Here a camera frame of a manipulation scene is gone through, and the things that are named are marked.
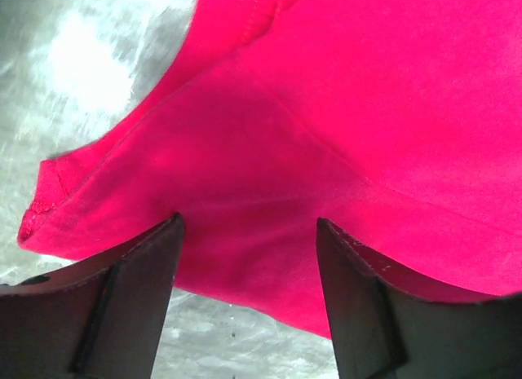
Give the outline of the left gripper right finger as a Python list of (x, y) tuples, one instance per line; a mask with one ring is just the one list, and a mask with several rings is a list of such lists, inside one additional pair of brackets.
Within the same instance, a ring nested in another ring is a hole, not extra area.
[(521, 296), (446, 284), (331, 221), (316, 253), (341, 378), (518, 378)]

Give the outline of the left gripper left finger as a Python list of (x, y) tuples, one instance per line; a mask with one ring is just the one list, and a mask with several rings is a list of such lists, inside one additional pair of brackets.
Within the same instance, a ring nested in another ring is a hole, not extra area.
[(179, 215), (1, 287), (4, 378), (149, 378), (184, 238)]

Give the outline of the pink t shirt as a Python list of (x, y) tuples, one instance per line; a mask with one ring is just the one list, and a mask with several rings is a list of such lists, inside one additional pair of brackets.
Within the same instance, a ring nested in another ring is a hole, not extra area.
[(147, 98), (40, 165), (23, 249), (172, 214), (179, 288), (329, 335), (316, 221), (436, 280), (521, 289), (521, 0), (198, 0)]

